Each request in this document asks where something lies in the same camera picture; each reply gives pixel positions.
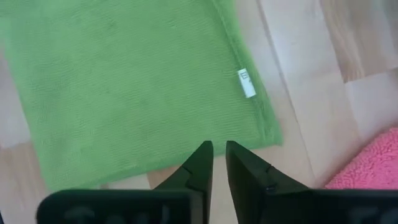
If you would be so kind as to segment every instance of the towel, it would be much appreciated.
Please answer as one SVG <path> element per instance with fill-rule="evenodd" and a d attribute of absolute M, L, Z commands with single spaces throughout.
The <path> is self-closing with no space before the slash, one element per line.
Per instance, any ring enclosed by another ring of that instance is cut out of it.
<path fill-rule="evenodd" d="M 233 0 L 3 0 L 0 8 L 50 190 L 181 164 L 204 140 L 216 154 L 227 140 L 250 149 L 282 142 Z"/>
<path fill-rule="evenodd" d="M 398 189 L 398 128 L 366 146 L 326 189 Z"/>

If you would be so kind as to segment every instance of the white label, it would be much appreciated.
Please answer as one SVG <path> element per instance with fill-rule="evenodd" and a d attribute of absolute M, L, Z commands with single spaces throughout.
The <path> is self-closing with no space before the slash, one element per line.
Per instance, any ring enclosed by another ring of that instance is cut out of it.
<path fill-rule="evenodd" d="M 241 81 L 242 87 L 244 94 L 246 95 L 246 98 L 250 98 L 252 96 L 256 95 L 256 91 L 254 90 L 254 86 L 251 83 L 250 76 L 248 74 L 248 71 L 244 69 L 240 69 L 238 71 L 239 75 L 239 80 Z"/>

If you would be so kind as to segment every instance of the pink fluffy fabric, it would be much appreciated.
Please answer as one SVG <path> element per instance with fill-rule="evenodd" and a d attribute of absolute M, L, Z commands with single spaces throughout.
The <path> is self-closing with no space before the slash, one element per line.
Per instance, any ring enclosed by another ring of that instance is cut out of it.
<path fill-rule="evenodd" d="M 398 189 L 398 128 L 366 146 L 326 189 Z"/>

